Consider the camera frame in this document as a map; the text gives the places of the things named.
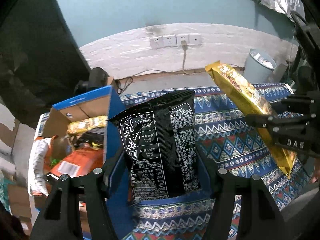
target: gold snack bag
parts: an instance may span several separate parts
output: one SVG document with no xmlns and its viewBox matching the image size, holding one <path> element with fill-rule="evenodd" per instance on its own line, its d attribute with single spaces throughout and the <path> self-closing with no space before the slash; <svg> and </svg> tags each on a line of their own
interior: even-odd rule
<svg viewBox="0 0 320 240">
<path fill-rule="evenodd" d="M 217 61 L 207 65 L 205 70 L 245 116 L 247 114 L 273 114 L 278 116 L 259 91 L 230 65 L 220 64 L 220 61 Z M 258 128 L 257 132 L 269 148 L 279 169 L 290 178 L 296 153 L 273 145 L 267 129 Z"/>
<path fill-rule="evenodd" d="M 106 127 L 106 125 L 107 125 L 107 116 L 100 115 L 97 117 L 92 117 L 92 118 L 70 123 L 68 126 L 67 133 L 70 135 L 75 135 L 75 134 L 87 132 L 96 127 Z"/>
</svg>

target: black snack bag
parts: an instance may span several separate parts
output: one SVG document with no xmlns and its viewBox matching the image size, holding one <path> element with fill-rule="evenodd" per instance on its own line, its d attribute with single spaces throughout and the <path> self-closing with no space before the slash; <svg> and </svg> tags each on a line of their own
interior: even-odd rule
<svg viewBox="0 0 320 240">
<path fill-rule="evenodd" d="M 96 127 L 87 132 L 84 132 L 77 140 L 77 144 L 79 145 L 80 143 L 95 143 L 98 145 L 103 145 L 105 130 L 105 127 Z"/>
<path fill-rule="evenodd" d="M 174 91 L 109 119 L 131 158 L 135 201 L 183 195 L 200 187 L 195 171 L 193 90 Z"/>
</svg>

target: trash bin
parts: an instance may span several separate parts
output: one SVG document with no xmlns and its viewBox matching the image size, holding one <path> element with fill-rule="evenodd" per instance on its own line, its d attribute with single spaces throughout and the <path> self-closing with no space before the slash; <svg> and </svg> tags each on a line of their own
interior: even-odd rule
<svg viewBox="0 0 320 240">
<path fill-rule="evenodd" d="M 276 68 L 275 61 L 259 49 L 250 49 L 243 76 L 251 84 L 266 83 Z"/>
</svg>

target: wall socket panel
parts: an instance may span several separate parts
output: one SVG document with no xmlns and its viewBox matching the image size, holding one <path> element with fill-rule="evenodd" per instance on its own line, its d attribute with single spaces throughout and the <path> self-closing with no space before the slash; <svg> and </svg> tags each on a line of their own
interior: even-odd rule
<svg viewBox="0 0 320 240">
<path fill-rule="evenodd" d="M 177 45 L 182 46 L 181 42 L 186 41 L 189 44 L 189 34 L 177 34 Z"/>
<path fill-rule="evenodd" d="M 177 37 L 176 35 L 163 35 L 163 45 L 165 47 L 174 47 L 177 46 Z"/>
<path fill-rule="evenodd" d="M 149 41 L 151 48 L 159 49 L 163 47 L 182 46 L 182 41 L 186 41 L 187 45 L 200 45 L 202 44 L 202 37 L 199 33 L 185 33 L 150 37 Z"/>
<path fill-rule="evenodd" d="M 189 44 L 190 45 L 200 45 L 202 43 L 202 37 L 199 33 L 189 34 Z"/>
<path fill-rule="evenodd" d="M 162 36 L 149 38 L 149 41 L 150 47 L 153 49 L 159 49 L 164 47 Z"/>
</svg>

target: das logo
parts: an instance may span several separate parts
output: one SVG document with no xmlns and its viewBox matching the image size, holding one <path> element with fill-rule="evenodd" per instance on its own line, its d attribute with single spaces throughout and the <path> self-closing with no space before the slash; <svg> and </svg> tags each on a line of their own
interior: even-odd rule
<svg viewBox="0 0 320 240">
<path fill-rule="evenodd" d="M 288 146 L 291 146 L 291 143 L 292 143 L 291 139 L 288 139 L 287 145 L 288 145 Z M 298 147 L 297 141 L 294 141 L 293 147 Z M 303 149 L 303 142 L 300 142 L 299 148 L 300 148 L 300 149 Z"/>
</svg>

